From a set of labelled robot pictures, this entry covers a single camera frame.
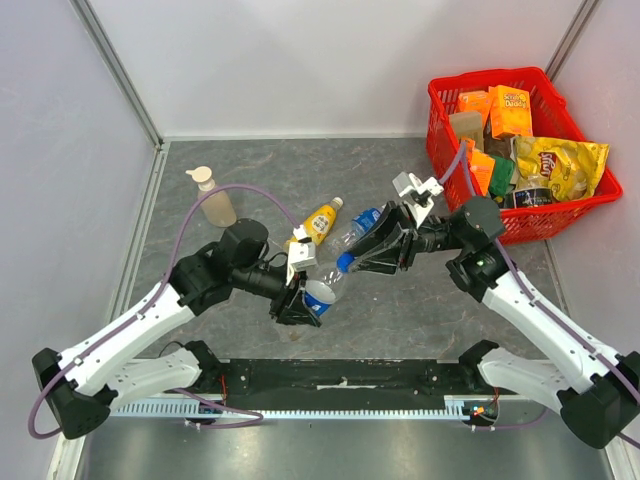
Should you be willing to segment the crushed clear water bottle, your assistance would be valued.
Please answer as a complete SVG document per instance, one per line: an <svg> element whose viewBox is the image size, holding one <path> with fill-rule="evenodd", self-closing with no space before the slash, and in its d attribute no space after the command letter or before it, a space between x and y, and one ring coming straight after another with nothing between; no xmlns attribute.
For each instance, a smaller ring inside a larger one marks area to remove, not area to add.
<svg viewBox="0 0 640 480"><path fill-rule="evenodd" d="M362 211L349 222L338 227L327 238L329 253L337 257L349 250L373 228L381 213L382 209L380 207L369 208Z"/></svg>

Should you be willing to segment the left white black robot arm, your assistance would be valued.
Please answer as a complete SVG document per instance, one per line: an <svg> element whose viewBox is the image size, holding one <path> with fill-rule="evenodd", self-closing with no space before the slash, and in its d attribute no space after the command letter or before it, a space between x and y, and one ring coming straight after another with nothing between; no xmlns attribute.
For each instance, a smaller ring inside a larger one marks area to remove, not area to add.
<svg viewBox="0 0 640 480"><path fill-rule="evenodd" d="M269 232L260 222L240 219L221 238L194 254L170 261L168 272L137 304L73 347L44 348L32 358L40 394L57 433L72 440L103 424L118 408L168 390L216 388L220 363L202 341L177 352L134 363L161 336L188 323L235 290L269 300L269 314L281 324L318 325L305 303L306 271L316 263L316 246L302 228L284 251L281 266L267 259Z"/></svg>

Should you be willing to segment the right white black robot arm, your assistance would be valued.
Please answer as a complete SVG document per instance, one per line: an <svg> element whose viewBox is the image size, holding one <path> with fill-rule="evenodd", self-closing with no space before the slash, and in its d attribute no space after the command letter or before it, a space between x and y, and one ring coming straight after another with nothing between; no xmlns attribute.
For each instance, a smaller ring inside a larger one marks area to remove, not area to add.
<svg viewBox="0 0 640 480"><path fill-rule="evenodd" d="M459 290L499 314L546 357L530 361L483 340L461 356L467 392L506 389L558 414L583 443L602 449L639 415L639 354L620 354L573 322L516 268L499 243L498 206L473 197L448 217L422 224L412 205L386 204L374 226L347 251L351 271L393 275L421 253L455 250L446 263Z"/></svg>

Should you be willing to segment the blue bottle cap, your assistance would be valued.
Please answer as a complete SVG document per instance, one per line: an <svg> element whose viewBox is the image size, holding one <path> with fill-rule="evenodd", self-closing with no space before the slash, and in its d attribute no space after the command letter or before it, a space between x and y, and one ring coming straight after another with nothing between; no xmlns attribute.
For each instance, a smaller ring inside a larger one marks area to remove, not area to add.
<svg viewBox="0 0 640 480"><path fill-rule="evenodd" d="M340 272L347 274L356 268L356 257L349 252L344 252L337 258L336 267Z"/></svg>

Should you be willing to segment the clear blue label bottle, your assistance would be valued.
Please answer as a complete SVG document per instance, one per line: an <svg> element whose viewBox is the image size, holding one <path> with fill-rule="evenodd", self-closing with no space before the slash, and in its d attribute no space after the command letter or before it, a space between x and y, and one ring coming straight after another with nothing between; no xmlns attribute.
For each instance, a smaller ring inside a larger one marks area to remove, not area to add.
<svg viewBox="0 0 640 480"><path fill-rule="evenodd" d="M305 284L305 304L318 317L327 312L346 290L349 273L340 272L336 267L336 260L319 265Z"/></svg>

